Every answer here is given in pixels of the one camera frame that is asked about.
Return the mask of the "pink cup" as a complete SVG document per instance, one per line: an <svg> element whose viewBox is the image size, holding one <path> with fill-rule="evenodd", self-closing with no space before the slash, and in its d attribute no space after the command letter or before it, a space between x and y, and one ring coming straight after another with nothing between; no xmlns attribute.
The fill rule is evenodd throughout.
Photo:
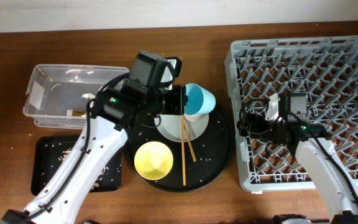
<svg viewBox="0 0 358 224"><path fill-rule="evenodd" d="M200 118L201 118L201 114L198 114L198 115L190 115L190 114L184 114L184 118L193 123L195 121L198 121Z"/></svg>

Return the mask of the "blue cup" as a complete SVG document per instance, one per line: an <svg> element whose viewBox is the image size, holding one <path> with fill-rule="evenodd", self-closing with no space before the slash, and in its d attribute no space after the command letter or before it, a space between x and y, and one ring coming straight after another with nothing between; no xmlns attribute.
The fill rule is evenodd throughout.
<svg viewBox="0 0 358 224"><path fill-rule="evenodd" d="M188 83L186 87L186 96L188 101L185 105L185 114L201 115L212 112L216 106L215 96L205 88L195 84Z"/></svg>

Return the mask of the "yellow bowl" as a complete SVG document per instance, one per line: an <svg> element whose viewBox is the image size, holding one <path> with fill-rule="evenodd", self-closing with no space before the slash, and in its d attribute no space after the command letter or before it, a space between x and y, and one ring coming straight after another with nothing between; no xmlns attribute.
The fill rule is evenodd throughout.
<svg viewBox="0 0 358 224"><path fill-rule="evenodd" d="M134 166L136 172L144 179L162 179L173 167L172 151L162 142L147 142L136 151Z"/></svg>

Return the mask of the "white napkin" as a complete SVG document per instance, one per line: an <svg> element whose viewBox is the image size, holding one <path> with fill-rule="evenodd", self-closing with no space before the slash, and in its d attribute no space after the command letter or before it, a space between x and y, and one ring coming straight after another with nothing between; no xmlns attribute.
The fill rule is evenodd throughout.
<svg viewBox="0 0 358 224"><path fill-rule="evenodd" d="M84 94L82 94L82 96L81 96L82 98L84 98L84 99L89 99L89 100L92 100L92 99L94 99L95 98L95 95L94 94L92 94L92 93L84 93Z"/></svg>

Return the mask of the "gold brown foil wrapper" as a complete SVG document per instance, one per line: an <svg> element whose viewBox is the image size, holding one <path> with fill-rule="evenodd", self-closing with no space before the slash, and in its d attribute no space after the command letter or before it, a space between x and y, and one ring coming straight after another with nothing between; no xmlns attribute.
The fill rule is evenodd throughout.
<svg viewBox="0 0 358 224"><path fill-rule="evenodd" d="M85 118L86 113L82 110L67 110L67 117L69 117L69 118L71 118L71 117Z"/></svg>

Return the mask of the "food scraps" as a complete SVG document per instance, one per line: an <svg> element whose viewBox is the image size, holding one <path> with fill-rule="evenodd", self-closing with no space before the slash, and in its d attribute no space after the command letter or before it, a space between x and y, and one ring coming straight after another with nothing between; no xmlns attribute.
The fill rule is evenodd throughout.
<svg viewBox="0 0 358 224"><path fill-rule="evenodd" d="M58 166L68 157L71 152L71 147L74 142L61 142L46 144L45 148L49 150L50 171L56 171ZM115 158L112 157L109 162L103 167L103 170L99 173L97 180L92 185L90 192L106 192L116 190L116 184L114 183L114 163Z"/></svg>

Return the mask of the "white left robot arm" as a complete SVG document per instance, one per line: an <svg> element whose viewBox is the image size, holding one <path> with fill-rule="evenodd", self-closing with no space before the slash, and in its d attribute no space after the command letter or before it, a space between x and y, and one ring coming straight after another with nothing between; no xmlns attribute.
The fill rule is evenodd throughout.
<svg viewBox="0 0 358 224"><path fill-rule="evenodd" d="M138 118L183 114L186 88L144 86L124 79L105 84L86 105L86 125L68 157L23 211L9 209L1 223L73 223L100 172L129 139Z"/></svg>

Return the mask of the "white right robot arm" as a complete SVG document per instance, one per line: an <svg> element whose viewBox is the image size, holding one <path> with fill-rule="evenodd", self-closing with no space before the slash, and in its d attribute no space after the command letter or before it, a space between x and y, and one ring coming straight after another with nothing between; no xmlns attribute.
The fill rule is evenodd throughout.
<svg viewBox="0 0 358 224"><path fill-rule="evenodd" d="M304 96L262 99L267 114L239 110L236 124L242 136L285 145L307 171L323 199L331 223L358 223L358 186L334 150L332 136L321 124L309 122Z"/></svg>

